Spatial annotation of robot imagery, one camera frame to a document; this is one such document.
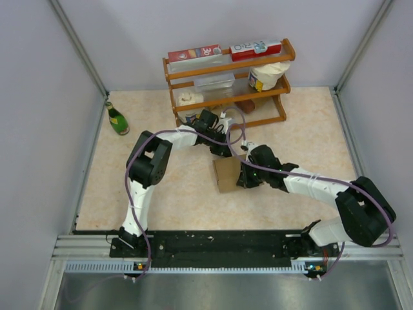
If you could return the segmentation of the brown cardboard box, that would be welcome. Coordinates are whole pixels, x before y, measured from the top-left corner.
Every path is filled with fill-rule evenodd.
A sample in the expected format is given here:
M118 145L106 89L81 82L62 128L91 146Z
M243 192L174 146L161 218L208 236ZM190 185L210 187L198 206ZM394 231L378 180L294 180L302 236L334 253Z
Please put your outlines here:
M219 158L212 161L217 188L221 194L241 189L237 181L241 174L241 161L235 157Z

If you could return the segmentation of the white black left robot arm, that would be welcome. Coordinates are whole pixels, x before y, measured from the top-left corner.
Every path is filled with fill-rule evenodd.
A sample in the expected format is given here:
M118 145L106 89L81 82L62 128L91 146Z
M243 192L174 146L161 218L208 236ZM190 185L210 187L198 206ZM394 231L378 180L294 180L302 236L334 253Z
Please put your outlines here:
M126 218L119 239L132 256L146 250L148 209L155 186L163 179L172 152L206 145L212 154L229 157L227 132L235 119L223 112L216 115L203 110L200 117L172 130L144 131L126 161L125 189L128 196Z

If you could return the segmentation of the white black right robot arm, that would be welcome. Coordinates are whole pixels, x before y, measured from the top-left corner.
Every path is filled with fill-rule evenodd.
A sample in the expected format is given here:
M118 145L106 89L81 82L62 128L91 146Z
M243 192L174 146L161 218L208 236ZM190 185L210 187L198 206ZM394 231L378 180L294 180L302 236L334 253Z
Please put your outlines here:
M318 220L303 229L302 250L317 255L326 245L353 242L372 247L396 219L396 213L374 182L364 176L343 181L311 173L293 163L281 163L267 145L244 142L237 186L254 188L264 183L289 194L300 194L335 207L338 217Z

